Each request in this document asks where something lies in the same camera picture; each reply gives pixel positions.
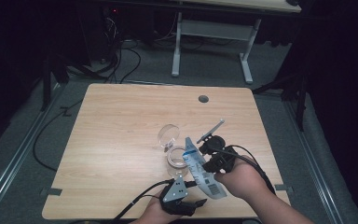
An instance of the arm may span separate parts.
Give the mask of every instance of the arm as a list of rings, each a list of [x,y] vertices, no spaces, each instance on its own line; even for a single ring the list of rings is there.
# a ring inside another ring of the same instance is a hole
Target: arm
[[[245,161],[236,159],[230,173],[216,174],[214,178],[225,185],[232,195],[251,205],[265,224],[312,223],[271,193],[260,174]]]

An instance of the silver metal part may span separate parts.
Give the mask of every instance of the silver metal part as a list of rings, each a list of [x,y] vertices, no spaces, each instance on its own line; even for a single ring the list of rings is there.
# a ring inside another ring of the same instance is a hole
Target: silver metal part
[[[29,129],[28,133],[25,135],[6,170],[2,173],[0,177],[0,202],[7,193],[10,184],[14,180],[14,177],[16,176],[17,172],[20,170],[23,162],[27,158],[28,153],[32,150],[32,143],[34,142],[38,132],[41,130],[43,122],[45,121],[48,113],[50,112],[50,109],[62,95],[64,89],[65,85],[62,84],[56,84],[54,86],[51,103],[48,104],[48,107],[45,111],[41,111],[37,115],[36,120]]]
[[[172,184],[170,190],[168,190],[163,200],[164,202],[170,202],[173,200],[185,198],[185,196],[187,196],[186,185],[183,181],[183,177],[179,175],[175,182]]]
[[[205,135],[203,135],[199,141],[197,141],[197,144],[199,144],[206,136],[208,136],[209,134],[214,133],[219,127],[220,125],[222,125],[225,122],[224,119],[220,119],[220,122],[214,126],[210,131],[208,131]]]
[[[344,223],[336,202],[334,201],[331,189],[327,185],[324,175],[319,168],[318,162],[313,156],[312,148],[310,148],[305,134],[297,128],[295,110],[291,107],[290,102],[285,102],[283,105],[291,118],[292,124],[294,125],[298,138],[303,146],[306,162],[308,168],[310,169],[310,175],[312,176],[315,187],[319,192],[319,196],[321,197],[324,209],[326,210],[330,222],[334,224]]]

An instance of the grey carpet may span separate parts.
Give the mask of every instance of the grey carpet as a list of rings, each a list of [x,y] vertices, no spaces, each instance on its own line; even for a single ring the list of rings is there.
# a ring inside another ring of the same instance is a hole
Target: grey carpet
[[[238,42],[230,45],[237,49]],[[289,47],[272,48],[268,44],[255,45],[249,64],[254,76],[252,86],[244,83],[241,65],[237,53],[226,53],[224,48],[205,45],[197,50],[190,50],[195,45],[185,46],[179,77],[171,77],[172,46],[153,48],[140,44],[136,50],[142,58],[141,64],[126,80],[169,83],[177,85],[222,86],[257,88],[270,82],[278,72]],[[137,64],[137,56],[122,50],[121,65],[116,72],[117,80]],[[46,121],[62,112],[62,106],[69,106],[82,99],[91,79],[71,76],[58,102],[52,107]],[[5,171],[21,140],[39,113],[42,102],[42,88],[37,86],[32,97],[12,118],[10,126],[0,139],[0,175]],[[296,127],[290,121],[280,97],[273,94],[255,97],[268,139],[279,165],[283,182],[291,187],[289,193],[294,208],[312,219],[315,223],[329,223],[329,218],[315,188],[310,170],[305,163],[304,153],[296,134]],[[305,135],[312,150],[328,179],[328,184],[337,200],[337,206],[344,223],[358,223],[358,211],[351,201],[351,195],[339,174],[337,166],[325,143],[323,131],[308,101],[305,114]],[[58,117],[52,121],[41,134],[36,144],[37,155],[46,164],[58,167],[66,142],[76,120],[79,105],[72,108],[70,117]],[[0,223],[68,223],[68,221],[51,221],[41,217],[46,197],[40,195],[42,188],[49,187],[54,173],[40,166],[32,155],[28,154],[19,172],[10,185],[2,202],[0,202]]]

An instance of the wooden table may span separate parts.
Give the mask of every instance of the wooden table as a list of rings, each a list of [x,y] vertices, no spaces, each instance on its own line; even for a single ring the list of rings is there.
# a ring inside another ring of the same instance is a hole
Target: wooden table
[[[200,95],[208,96],[209,102],[201,103]],[[187,136],[196,144],[221,118],[226,122],[214,134],[228,145],[248,148],[272,184],[282,184],[249,89],[91,84],[52,184],[62,193],[48,196],[43,217],[115,217],[142,191],[171,178],[157,138],[164,125],[180,128],[175,144],[182,146]],[[192,180],[191,174],[185,180]],[[188,191],[186,200],[208,198],[197,187]],[[247,203],[227,194],[224,199],[208,199],[192,218],[255,217]],[[277,194],[289,203],[285,191]],[[139,217],[148,201],[143,198],[124,218]]]

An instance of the human hand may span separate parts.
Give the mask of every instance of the human hand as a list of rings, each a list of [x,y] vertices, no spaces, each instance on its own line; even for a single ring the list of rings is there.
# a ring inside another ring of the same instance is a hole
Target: human hand
[[[242,198],[246,202],[260,193],[268,193],[269,188],[264,179],[248,162],[236,159],[230,173],[214,175],[214,179],[226,186],[227,190],[235,197]]]
[[[170,215],[162,210],[161,203],[158,199],[160,194],[161,191],[150,200],[144,213],[131,224],[168,224],[181,217],[181,215]]]

